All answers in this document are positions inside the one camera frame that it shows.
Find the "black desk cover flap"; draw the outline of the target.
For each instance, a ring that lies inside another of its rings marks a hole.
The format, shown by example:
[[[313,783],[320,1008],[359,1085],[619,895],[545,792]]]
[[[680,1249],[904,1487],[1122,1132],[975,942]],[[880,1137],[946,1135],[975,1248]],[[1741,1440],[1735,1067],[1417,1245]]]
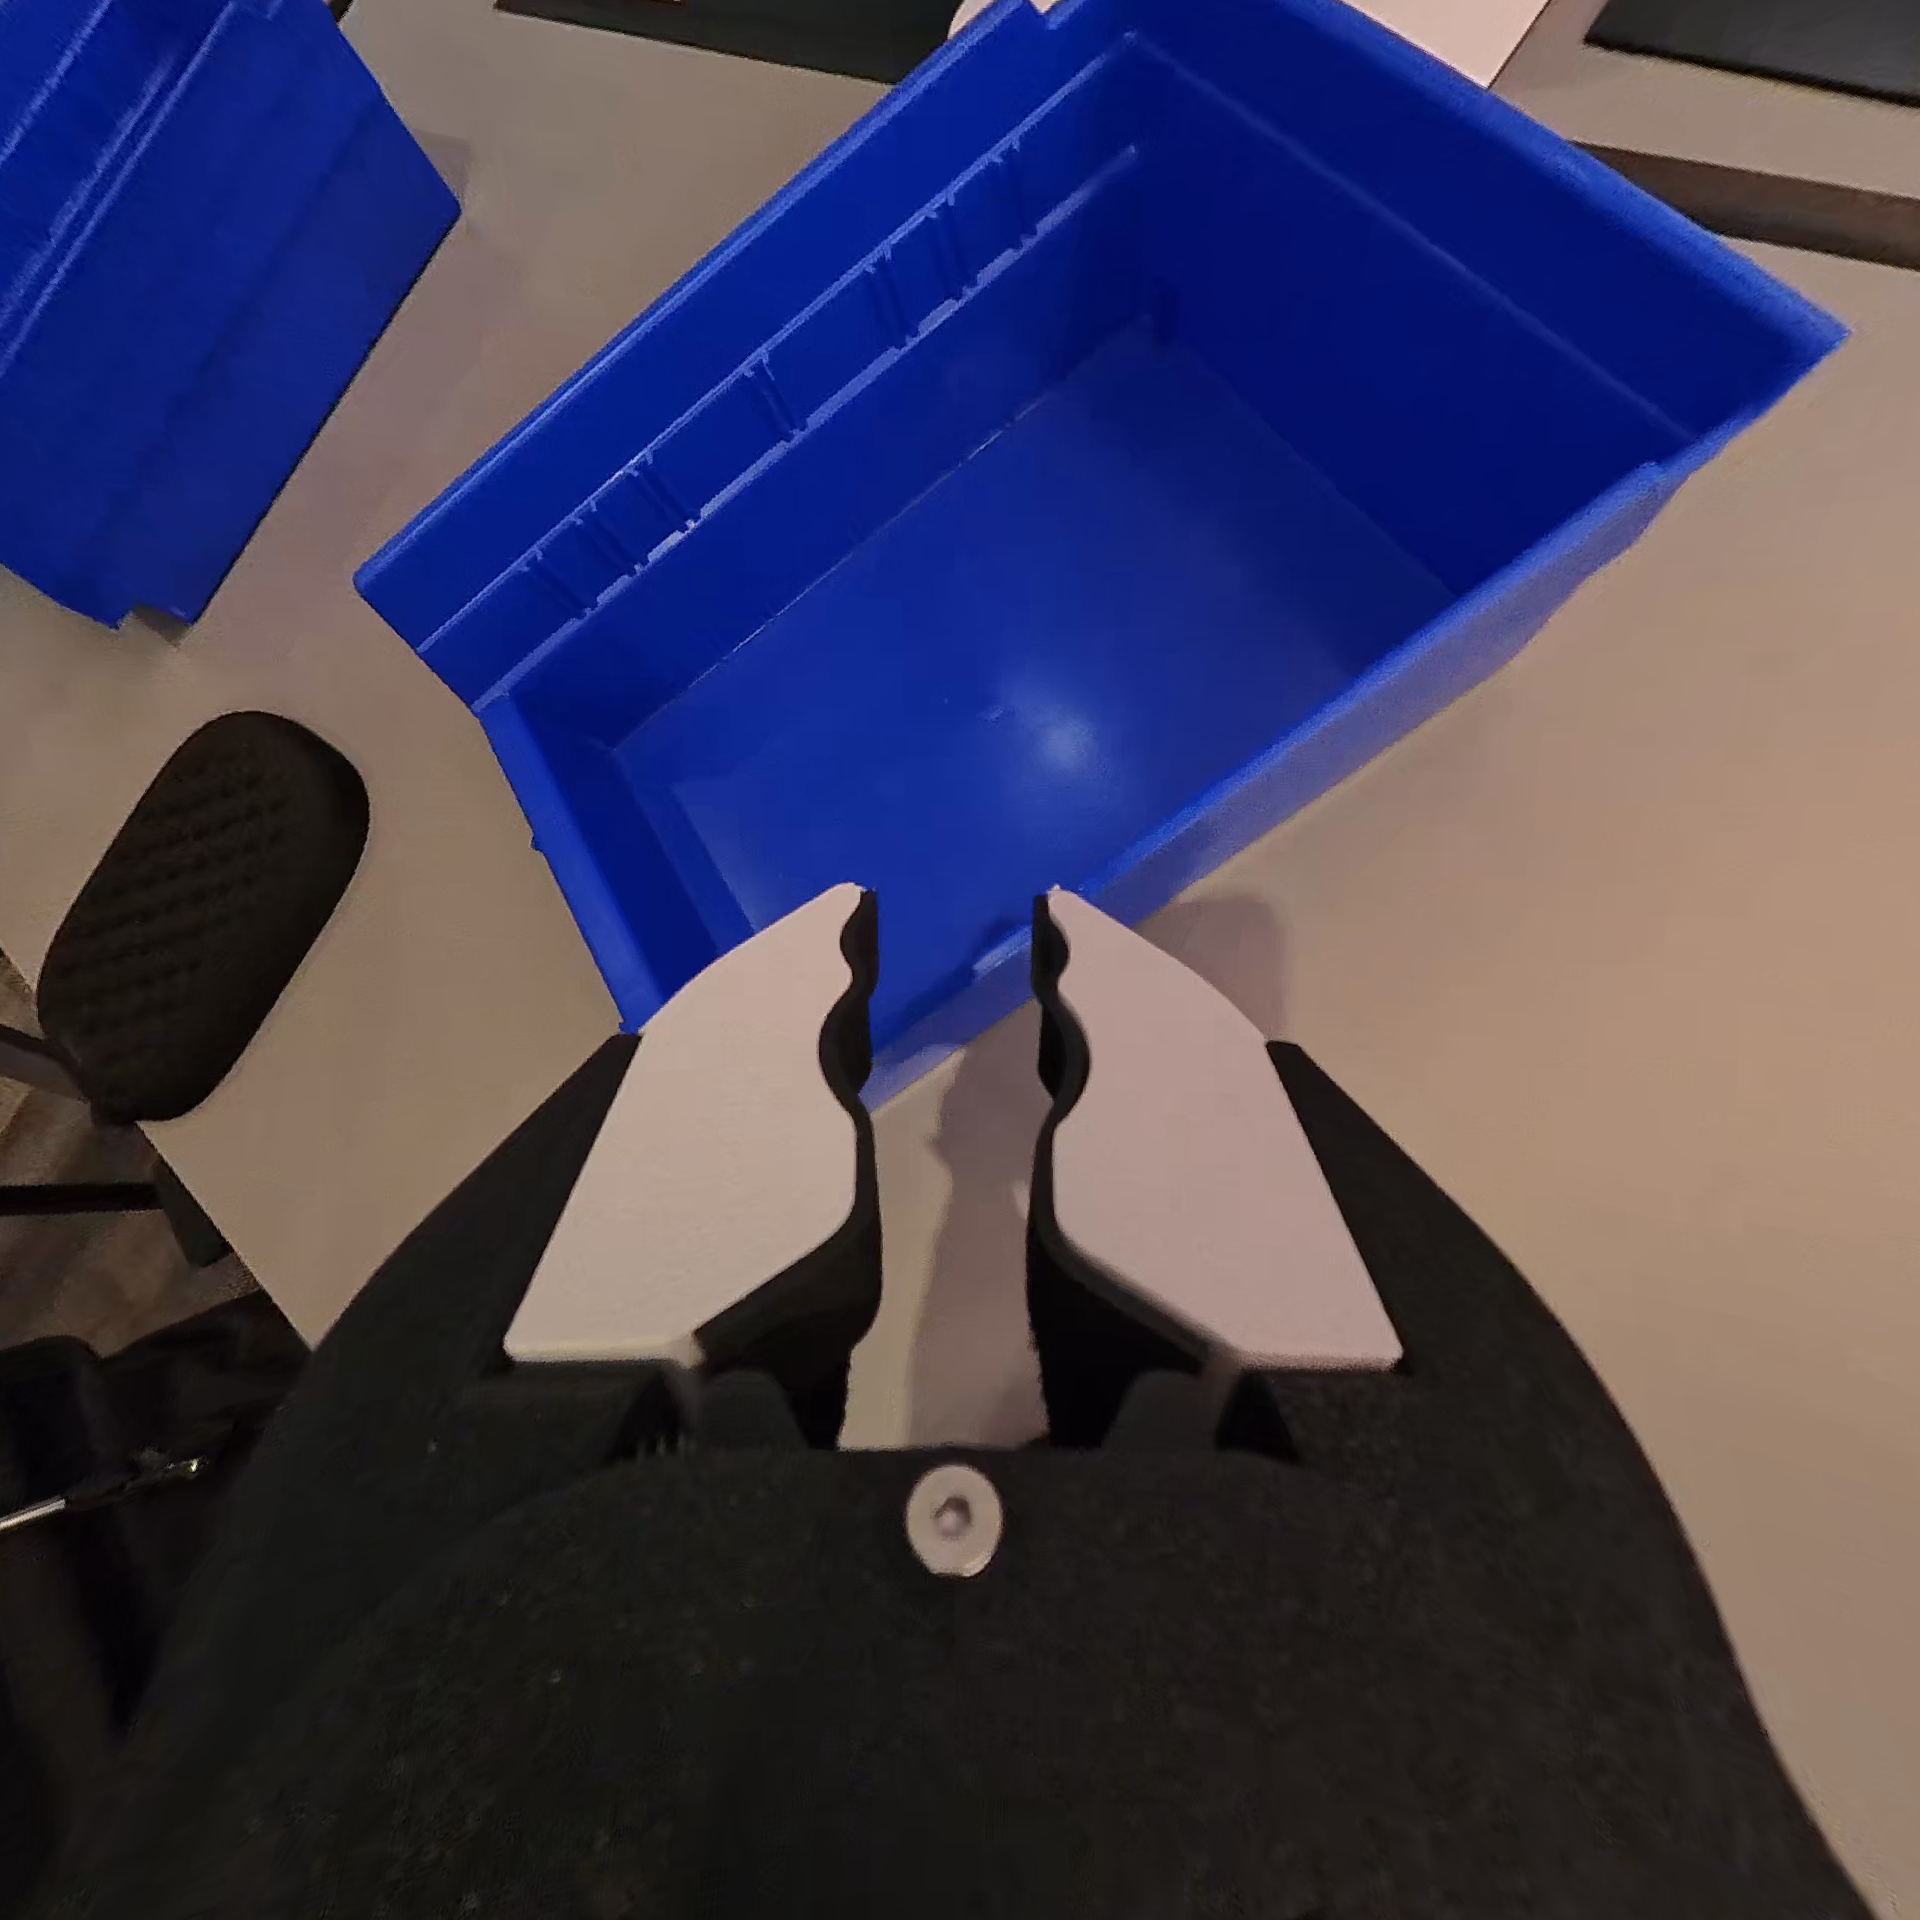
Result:
[[[1585,44],[1917,105],[1914,1],[1608,1]]]
[[[949,39],[958,1],[496,1],[496,11],[589,32],[901,81]]]

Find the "blue plastic bin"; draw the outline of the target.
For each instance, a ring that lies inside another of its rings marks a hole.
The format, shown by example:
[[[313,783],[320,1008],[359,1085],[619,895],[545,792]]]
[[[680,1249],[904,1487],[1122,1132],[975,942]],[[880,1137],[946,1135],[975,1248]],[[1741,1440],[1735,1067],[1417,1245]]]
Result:
[[[328,5],[5,1],[5,571],[198,619],[457,216]]]
[[[838,880],[871,1099],[1493,676],[1845,341],[1344,5],[997,5],[386,542],[634,1030]]]

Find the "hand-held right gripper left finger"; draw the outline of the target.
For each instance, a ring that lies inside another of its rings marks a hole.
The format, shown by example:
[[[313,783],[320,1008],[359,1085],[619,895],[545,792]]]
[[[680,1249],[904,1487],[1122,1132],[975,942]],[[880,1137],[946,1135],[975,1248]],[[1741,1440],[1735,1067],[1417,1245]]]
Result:
[[[831,885],[719,953],[634,1037],[504,1333],[517,1364],[778,1384],[833,1448],[880,1308],[880,911]]]

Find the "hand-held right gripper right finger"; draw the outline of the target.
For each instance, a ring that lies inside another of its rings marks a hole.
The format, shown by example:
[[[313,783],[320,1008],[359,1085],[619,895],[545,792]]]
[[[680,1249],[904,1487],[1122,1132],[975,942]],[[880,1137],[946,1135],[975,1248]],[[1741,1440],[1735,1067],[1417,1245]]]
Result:
[[[1098,1448],[1142,1387],[1200,1425],[1256,1376],[1391,1376],[1400,1333],[1264,1030],[1059,887],[1033,903],[1047,1093],[1025,1199],[1045,1438]]]

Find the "person's black clothing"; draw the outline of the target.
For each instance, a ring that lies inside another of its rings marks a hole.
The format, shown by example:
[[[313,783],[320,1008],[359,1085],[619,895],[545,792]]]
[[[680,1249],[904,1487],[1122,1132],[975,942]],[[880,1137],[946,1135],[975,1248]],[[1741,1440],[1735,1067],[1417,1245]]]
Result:
[[[1,1915],[98,1801],[179,1597],[307,1348],[259,1288],[101,1356],[1,1356]]]

